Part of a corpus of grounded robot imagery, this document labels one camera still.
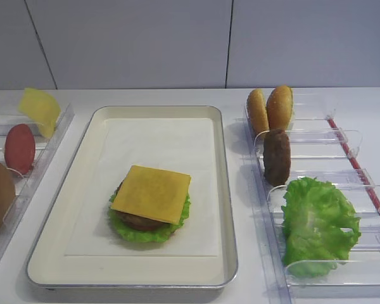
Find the green lettuce under burger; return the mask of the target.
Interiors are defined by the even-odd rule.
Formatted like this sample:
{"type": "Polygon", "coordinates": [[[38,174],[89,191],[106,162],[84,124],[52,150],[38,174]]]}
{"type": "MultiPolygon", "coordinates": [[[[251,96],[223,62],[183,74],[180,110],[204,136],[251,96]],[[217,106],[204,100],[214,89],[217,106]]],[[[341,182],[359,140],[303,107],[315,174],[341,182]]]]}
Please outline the green lettuce under burger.
{"type": "Polygon", "coordinates": [[[109,198],[108,216],[112,229],[125,241],[132,243],[164,243],[170,236],[184,225],[184,221],[189,217],[189,210],[191,206],[190,196],[186,195],[186,200],[182,209],[180,220],[178,224],[164,224],[153,231],[139,231],[127,226],[117,216],[117,212],[111,209],[111,204],[116,197],[113,193],[109,198]]]}

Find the sesame top bun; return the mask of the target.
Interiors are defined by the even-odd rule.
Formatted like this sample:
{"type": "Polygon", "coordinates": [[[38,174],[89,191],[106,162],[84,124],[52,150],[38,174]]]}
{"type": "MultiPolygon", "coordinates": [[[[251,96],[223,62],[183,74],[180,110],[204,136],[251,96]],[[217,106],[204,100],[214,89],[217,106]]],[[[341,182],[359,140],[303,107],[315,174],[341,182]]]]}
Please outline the sesame top bun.
{"type": "Polygon", "coordinates": [[[251,126],[256,135],[269,130],[266,101],[261,89],[252,90],[246,101],[246,109],[251,126]]]}

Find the clear acrylic rack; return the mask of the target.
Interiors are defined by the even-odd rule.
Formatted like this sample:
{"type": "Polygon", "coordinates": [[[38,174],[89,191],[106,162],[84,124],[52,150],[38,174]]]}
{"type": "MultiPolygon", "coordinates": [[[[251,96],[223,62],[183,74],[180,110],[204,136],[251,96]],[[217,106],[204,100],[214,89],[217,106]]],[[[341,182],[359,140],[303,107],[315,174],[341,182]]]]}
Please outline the clear acrylic rack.
{"type": "Polygon", "coordinates": [[[361,133],[339,128],[335,112],[317,94],[295,94],[275,139],[244,114],[271,303],[380,298],[380,184],[357,161],[361,133]]]}
{"type": "Polygon", "coordinates": [[[37,124],[25,115],[13,111],[0,112],[0,163],[5,164],[4,142],[12,127],[18,124],[28,125],[35,140],[35,157],[32,169],[23,175],[17,171],[12,171],[13,182],[15,184],[15,200],[6,212],[3,218],[3,225],[0,228],[0,261],[23,214],[41,183],[56,150],[63,140],[73,117],[74,111],[72,105],[68,104],[62,107],[61,113],[56,121],[55,132],[50,139],[46,139],[39,133],[37,124]]]}

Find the red tomato slice in rack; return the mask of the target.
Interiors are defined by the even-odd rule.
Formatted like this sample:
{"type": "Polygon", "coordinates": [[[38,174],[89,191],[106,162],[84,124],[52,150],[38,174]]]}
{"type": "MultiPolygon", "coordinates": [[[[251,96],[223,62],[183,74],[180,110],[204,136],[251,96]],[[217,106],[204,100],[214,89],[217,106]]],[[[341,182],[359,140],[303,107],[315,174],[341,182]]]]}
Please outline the red tomato slice in rack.
{"type": "Polygon", "coordinates": [[[27,174],[35,157],[35,139],[30,127],[21,123],[12,127],[4,144],[4,160],[8,168],[27,174]]]}

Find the clear acrylic right rack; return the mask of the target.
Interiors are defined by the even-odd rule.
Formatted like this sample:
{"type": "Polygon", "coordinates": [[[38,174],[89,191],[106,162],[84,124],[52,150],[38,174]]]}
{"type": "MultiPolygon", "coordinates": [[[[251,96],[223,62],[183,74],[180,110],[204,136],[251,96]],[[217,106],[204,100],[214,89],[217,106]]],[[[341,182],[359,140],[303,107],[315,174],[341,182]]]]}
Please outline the clear acrylic right rack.
{"type": "Polygon", "coordinates": [[[275,139],[244,114],[271,303],[380,298],[380,184],[357,161],[361,133],[339,128],[335,112],[317,94],[295,94],[275,139]]]}

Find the yellow cheese slice in rack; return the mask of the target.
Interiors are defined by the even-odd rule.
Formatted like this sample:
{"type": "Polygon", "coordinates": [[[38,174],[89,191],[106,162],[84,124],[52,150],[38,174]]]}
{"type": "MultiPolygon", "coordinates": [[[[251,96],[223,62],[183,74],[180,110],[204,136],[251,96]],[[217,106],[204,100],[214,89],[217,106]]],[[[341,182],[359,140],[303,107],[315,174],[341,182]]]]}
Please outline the yellow cheese slice in rack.
{"type": "Polygon", "coordinates": [[[27,87],[18,104],[18,111],[29,117],[38,127],[39,133],[50,139],[61,113],[58,102],[45,91],[27,87]]]}

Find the upright bun in rack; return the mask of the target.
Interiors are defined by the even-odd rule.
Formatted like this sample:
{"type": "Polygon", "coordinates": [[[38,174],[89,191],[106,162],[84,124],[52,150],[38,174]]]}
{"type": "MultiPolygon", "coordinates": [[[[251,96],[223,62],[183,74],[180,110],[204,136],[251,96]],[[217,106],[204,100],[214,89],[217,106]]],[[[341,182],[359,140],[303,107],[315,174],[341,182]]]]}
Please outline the upright bun in rack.
{"type": "Polygon", "coordinates": [[[270,129],[286,130],[293,114],[293,91],[287,85],[276,87],[267,100],[270,129]]]}

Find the red rail strip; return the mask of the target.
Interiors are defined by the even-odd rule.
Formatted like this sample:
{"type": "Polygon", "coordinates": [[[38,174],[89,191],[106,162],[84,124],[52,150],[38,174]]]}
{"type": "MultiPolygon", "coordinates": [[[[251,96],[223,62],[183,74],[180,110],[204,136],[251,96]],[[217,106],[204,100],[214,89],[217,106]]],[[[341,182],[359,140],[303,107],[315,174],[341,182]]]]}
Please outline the red rail strip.
{"type": "Polygon", "coordinates": [[[371,187],[371,181],[368,176],[366,176],[366,173],[364,169],[361,168],[359,165],[356,156],[354,155],[353,151],[350,149],[349,144],[347,143],[347,140],[343,139],[343,131],[337,127],[335,121],[333,118],[327,118],[326,119],[330,128],[332,130],[336,131],[336,136],[340,140],[340,145],[345,152],[345,155],[347,156],[352,168],[357,171],[357,174],[359,176],[360,181],[365,186],[365,190],[367,192],[368,197],[370,198],[372,204],[374,205],[374,208],[376,209],[379,217],[380,217],[380,199],[376,194],[376,191],[373,187],[371,187]]]}

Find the cream metal baking tray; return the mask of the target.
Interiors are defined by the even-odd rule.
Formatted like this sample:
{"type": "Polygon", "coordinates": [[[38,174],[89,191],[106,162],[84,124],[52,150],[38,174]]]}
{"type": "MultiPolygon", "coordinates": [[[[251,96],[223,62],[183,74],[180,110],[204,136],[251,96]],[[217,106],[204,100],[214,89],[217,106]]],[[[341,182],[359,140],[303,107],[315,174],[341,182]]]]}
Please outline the cream metal baking tray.
{"type": "Polygon", "coordinates": [[[222,115],[213,106],[96,110],[27,264],[45,288],[220,289],[238,253],[222,115]],[[161,244],[124,241],[109,199],[133,165],[188,174],[190,214],[161,244]]]}

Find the brown patty on burger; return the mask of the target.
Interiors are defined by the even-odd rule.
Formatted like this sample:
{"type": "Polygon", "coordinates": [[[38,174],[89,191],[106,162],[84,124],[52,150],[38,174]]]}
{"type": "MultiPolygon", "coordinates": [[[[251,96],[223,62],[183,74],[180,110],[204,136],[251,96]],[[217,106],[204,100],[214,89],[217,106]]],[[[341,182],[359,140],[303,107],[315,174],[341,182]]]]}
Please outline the brown patty on burger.
{"type": "Polygon", "coordinates": [[[168,223],[113,209],[117,217],[128,227],[137,231],[155,231],[167,227],[168,223]]]}

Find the brown patty in rack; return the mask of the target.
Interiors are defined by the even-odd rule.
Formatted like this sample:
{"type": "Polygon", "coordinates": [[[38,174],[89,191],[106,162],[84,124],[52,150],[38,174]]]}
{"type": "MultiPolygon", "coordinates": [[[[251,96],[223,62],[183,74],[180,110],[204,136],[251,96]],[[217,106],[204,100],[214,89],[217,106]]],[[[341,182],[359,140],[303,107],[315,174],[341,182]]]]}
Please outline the brown patty in rack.
{"type": "Polygon", "coordinates": [[[263,142],[264,177],[271,186],[286,183],[291,168],[289,137],[282,129],[270,130],[263,142]]]}

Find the orange cheese slice on burger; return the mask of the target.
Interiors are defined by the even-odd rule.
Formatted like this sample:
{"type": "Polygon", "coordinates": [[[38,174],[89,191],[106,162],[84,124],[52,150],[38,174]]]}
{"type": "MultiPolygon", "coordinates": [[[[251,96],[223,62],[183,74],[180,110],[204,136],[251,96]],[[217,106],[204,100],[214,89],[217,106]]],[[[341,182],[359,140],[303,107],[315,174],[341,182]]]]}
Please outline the orange cheese slice on burger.
{"type": "Polygon", "coordinates": [[[139,165],[131,166],[111,209],[142,218],[178,224],[191,176],[139,165]]]}

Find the white parchment paper sheet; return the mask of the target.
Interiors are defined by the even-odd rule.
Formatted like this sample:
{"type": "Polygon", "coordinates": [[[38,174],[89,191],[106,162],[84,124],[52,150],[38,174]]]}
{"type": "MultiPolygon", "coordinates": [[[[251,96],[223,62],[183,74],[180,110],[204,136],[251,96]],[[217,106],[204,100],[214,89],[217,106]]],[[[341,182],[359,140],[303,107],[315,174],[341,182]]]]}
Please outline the white parchment paper sheet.
{"type": "Polygon", "coordinates": [[[219,211],[213,122],[209,118],[109,119],[101,152],[84,166],[89,179],[66,249],[67,255],[218,255],[219,211]],[[191,176],[190,211],[164,243],[124,241],[111,227],[109,198],[130,167],[140,165],[191,176]]]}

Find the green lettuce leaf in rack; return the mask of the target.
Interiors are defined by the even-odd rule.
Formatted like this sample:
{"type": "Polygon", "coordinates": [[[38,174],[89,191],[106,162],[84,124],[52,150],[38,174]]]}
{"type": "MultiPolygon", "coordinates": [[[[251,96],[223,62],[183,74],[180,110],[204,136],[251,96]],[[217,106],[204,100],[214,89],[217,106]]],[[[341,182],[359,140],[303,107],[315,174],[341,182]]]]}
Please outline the green lettuce leaf in rack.
{"type": "Polygon", "coordinates": [[[288,184],[284,199],[282,262],[291,275],[325,276],[349,259],[361,237],[360,217],[336,186],[304,177],[288,184]]]}

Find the clear acrylic left rack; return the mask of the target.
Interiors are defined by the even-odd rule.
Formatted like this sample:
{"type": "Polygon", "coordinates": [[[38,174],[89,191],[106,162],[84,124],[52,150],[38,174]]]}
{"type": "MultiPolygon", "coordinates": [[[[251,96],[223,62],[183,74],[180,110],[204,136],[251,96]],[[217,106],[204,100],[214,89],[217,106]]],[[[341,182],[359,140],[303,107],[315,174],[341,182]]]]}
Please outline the clear acrylic left rack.
{"type": "Polygon", "coordinates": [[[12,127],[18,124],[28,125],[35,140],[35,157],[32,169],[23,175],[17,171],[12,171],[13,182],[15,184],[15,200],[6,212],[3,218],[3,225],[0,228],[0,261],[23,214],[41,183],[56,150],[63,140],[73,117],[74,111],[72,105],[68,104],[62,107],[61,113],[56,121],[55,132],[50,139],[46,139],[39,133],[37,124],[25,115],[13,111],[0,112],[0,163],[5,164],[4,142],[12,127]]]}

